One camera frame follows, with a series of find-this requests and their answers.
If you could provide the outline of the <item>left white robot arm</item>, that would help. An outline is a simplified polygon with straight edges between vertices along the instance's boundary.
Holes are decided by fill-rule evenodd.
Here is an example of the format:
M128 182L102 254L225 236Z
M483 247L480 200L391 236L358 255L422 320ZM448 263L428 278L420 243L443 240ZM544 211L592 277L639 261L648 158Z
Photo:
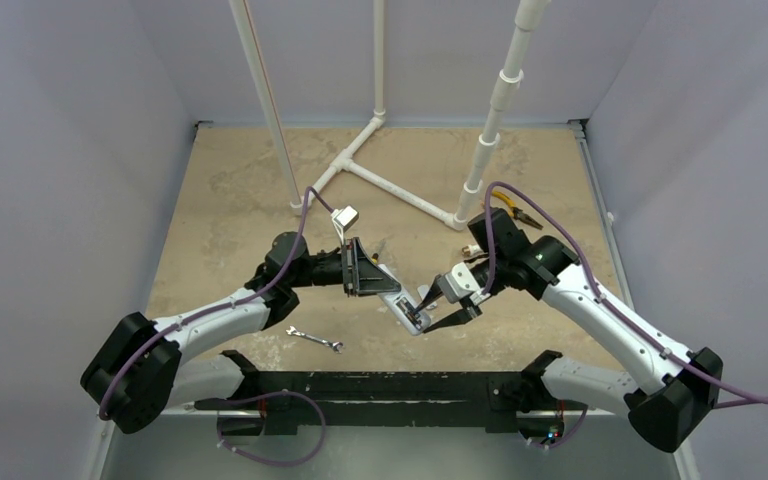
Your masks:
M284 232L244 286L187 313L154 320L123 317L80 378L99 415L135 433L166 407L181 366L236 337L285 320L300 300L297 289L340 285L350 297L394 297L401 283L367 255L358 238L332 251L309 252L303 236Z

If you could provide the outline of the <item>white battery cover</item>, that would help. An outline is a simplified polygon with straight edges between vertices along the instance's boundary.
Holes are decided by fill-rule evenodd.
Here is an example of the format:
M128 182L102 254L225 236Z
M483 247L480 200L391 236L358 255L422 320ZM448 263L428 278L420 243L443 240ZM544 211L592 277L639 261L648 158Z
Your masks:
M434 309L437 306L436 299L439 295L431 285L420 285L417 291L420 296L419 303L417 304L418 311Z

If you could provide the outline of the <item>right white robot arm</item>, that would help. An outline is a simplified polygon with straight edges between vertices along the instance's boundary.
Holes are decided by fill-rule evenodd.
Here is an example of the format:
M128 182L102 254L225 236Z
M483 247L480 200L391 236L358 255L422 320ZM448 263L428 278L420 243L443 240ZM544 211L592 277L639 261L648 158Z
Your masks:
M482 303L505 289L525 291L573 320L623 367L588 366L546 351L522 372L521 392L529 404L571 400L624 416L648 444L667 453L675 452L713 410L719 389L703 378L722 377L723 361L713 350L693 351L663 334L588 280L579 256L560 240L530 241L499 208L489 217L474 217L468 229L496 260L461 262L434 279L410 313L424 313L440 297L460 308L427 332L468 323L480 316Z

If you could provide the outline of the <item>yellow handled screwdriver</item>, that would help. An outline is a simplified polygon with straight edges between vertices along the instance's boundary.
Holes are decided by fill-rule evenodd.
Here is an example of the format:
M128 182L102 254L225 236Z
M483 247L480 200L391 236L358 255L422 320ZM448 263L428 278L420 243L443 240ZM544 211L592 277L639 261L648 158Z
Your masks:
M381 240L381 241L378 242L378 244L375 246L373 254L372 254L372 259L373 260L378 261L380 259L381 252L382 252L382 250L384 249L385 246L386 246L386 241L385 240Z

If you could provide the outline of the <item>white jointed vertical pipe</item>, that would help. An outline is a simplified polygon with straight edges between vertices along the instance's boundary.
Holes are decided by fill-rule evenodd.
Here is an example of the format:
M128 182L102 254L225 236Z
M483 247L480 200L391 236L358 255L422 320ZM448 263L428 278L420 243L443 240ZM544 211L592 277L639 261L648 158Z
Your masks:
M522 0L518 4L514 16L514 32L503 67L498 72L490 97L489 111L473 151L472 165L453 214L452 228L455 230L465 228L467 214L478 201L485 169L499 144L502 120L523 79L522 66L531 37L549 5L549 0Z

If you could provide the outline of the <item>black AA battery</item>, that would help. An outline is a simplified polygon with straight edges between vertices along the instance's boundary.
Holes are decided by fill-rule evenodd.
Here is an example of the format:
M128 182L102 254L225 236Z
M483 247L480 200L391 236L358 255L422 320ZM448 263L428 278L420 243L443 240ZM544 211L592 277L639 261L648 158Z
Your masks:
M416 307L407 298L402 298L398 302L398 306L407 318L415 319L417 317Z

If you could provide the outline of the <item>aluminium frame rail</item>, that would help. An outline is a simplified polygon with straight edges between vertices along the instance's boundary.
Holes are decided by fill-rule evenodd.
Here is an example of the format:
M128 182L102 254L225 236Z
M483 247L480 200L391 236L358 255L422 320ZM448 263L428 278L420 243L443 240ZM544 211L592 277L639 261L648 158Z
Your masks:
M634 305L633 301L631 300L629 285L622 264L622 259L616 244L615 235L612 228L612 220L602 196L602 191L596 176L595 167L592 162L584 127L579 121L570 122L568 127L575 138L581 160L587 174L588 182L593 196L593 203L598 213L602 234L604 236L608 253L610 255L611 266L613 268L613 278L615 279L616 285L620 292L618 303L624 301L628 308L632 309ZM611 318L611 322L614 327L620 328L621 331L624 334L627 334L630 338L639 339L639 335L634 331L634 329L630 328L625 322L622 321L621 318L617 318L615 313L608 308L608 306L605 304L605 301L599 296L599 294L608 294L608 289L606 287L604 287L602 284L599 284L597 286L597 291L595 291L593 289L594 284L589 280L585 282L585 286L590 293L594 294L594 301L600 305L606 314Z

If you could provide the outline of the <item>yellow handled pliers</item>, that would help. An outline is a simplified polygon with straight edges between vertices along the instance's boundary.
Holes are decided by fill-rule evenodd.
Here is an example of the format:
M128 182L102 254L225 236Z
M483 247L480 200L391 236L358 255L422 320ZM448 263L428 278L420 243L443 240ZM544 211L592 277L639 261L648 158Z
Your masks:
M527 225L529 227L535 228L537 230L542 230L543 225L537 221L535 218L527 214L523 209L521 209L514 200L512 200L509 196L506 194L503 194L500 191L494 190L492 193L492 197L496 198L500 201L502 201L508 211L509 216L516 220L521 222L524 225Z

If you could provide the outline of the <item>white remote control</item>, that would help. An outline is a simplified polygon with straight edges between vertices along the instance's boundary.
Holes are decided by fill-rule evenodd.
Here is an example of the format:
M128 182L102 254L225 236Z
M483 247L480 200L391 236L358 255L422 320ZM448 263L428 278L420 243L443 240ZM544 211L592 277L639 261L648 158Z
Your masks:
M425 311L419 313L414 311L418 302L386 264L380 263L378 267L395 281L397 289L392 292L378 293L377 296L412 336L421 335L431 324L430 316Z

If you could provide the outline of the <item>silver open-end wrench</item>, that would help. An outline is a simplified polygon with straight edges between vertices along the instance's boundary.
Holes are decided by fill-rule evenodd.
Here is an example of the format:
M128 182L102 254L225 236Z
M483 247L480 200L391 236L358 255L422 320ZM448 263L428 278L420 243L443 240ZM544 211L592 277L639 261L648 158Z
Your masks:
M342 349L344 347L342 342L330 341L330 340L327 340L327 339L323 339L323 338L317 337L315 335L312 335L312 334L309 334L309 333L306 333L306 332L302 332L302 331L298 330L297 328L295 328L294 326L290 326L286 330L286 334L289 335L289 336L294 336L294 337L302 338L302 339L305 339L305 340L308 340L308 341L311 341L311 342L323 345L323 346L327 347L329 350L331 350L331 351L333 351L334 353L337 353L337 354L341 354L342 353Z

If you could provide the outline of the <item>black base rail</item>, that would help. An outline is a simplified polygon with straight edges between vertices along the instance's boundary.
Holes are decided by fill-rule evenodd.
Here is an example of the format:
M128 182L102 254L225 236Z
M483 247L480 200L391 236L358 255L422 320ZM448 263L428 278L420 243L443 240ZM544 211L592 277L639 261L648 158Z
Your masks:
M265 371L226 352L243 380L228 399L195 402L228 436L295 435L303 427L479 428L552 444L584 407L557 400L524 371Z

